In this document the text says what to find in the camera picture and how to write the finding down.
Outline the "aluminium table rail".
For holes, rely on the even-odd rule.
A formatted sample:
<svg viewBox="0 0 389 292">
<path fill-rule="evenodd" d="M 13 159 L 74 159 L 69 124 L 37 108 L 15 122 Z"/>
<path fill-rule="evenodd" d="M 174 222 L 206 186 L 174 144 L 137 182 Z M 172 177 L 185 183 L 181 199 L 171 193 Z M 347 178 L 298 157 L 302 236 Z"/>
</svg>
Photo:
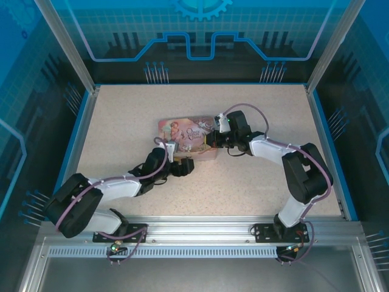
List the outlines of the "aluminium table rail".
<svg viewBox="0 0 389 292">
<path fill-rule="evenodd" d="M 272 216 L 130 216 L 130 223 L 148 225 L 147 245 L 215 246 L 254 245 L 250 228 L 256 223 L 272 223 Z M 309 239 L 316 246 L 351 246 L 365 243 L 360 222 L 341 217 L 310 217 L 314 227 Z"/>
</svg>

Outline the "aluminium frame post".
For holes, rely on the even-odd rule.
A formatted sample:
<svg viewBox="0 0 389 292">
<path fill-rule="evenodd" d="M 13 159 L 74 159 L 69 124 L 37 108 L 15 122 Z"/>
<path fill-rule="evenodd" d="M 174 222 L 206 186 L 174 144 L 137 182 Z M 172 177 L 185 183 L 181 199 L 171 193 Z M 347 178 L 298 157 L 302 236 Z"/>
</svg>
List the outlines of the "aluminium frame post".
<svg viewBox="0 0 389 292">
<path fill-rule="evenodd" d="M 366 0 L 350 0 L 347 8 L 345 9 L 334 33 L 331 35 L 329 42 L 327 43 L 325 50 L 319 58 L 308 82 L 306 85 L 307 95 L 312 95 L 316 89 L 318 83 L 322 79 L 340 45 L 344 42 L 344 39 L 353 25 L 356 17 L 362 9 Z"/>
<path fill-rule="evenodd" d="M 69 35 L 66 26 L 62 22 L 51 0 L 34 0 L 34 2 L 67 56 L 67 59 L 70 61 L 83 86 L 88 93 L 96 96 L 98 86 L 95 84 L 89 70 L 92 62 L 81 57 L 80 51 L 77 49 L 72 37 Z"/>
</svg>

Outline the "pink illustrated book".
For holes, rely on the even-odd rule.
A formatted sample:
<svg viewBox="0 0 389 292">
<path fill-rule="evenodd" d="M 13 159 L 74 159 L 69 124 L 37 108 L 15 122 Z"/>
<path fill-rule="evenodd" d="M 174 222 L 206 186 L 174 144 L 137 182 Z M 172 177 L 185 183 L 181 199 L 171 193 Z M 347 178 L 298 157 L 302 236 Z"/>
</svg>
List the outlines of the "pink illustrated book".
<svg viewBox="0 0 389 292">
<path fill-rule="evenodd" d="M 174 158 L 192 158 L 197 161 L 214 160 L 218 150 L 206 144 L 206 135 L 213 131 L 214 118 L 210 116 L 165 119 L 158 122 L 159 137 L 175 142 Z"/>
</svg>

